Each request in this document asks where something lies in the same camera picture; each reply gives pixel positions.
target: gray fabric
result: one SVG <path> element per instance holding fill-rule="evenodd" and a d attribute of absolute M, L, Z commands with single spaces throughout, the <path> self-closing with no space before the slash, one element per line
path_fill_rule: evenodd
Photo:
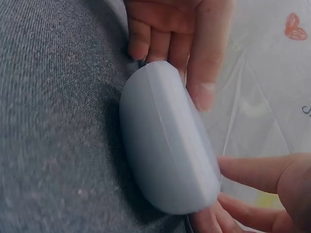
<path fill-rule="evenodd" d="M 184 232 L 142 197 L 118 102 L 137 68 L 100 0 L 0 1 L 0 232 Z"/>

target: hand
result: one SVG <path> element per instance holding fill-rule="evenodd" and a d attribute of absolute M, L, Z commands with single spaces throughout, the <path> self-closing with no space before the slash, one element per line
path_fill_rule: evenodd
<path fill-rule="evenodd" d="M 214 102 L 235 0 L 124 0 L 128 53 L 134 59 L 167 60 L 187 71 L 187 90 L 200 111 Z"/>
<path fill-rule="evenodd" d="M 311 232 L 311 154 L 256 159 L 220 157 L 219 165 L 222 174 L 233 181 L 278 194 L 285 210 L 256 208 L 220 194 L 211 208 L 190 216 L 195 233 L 244 233 L 234 219 L 262 232 Z"/>

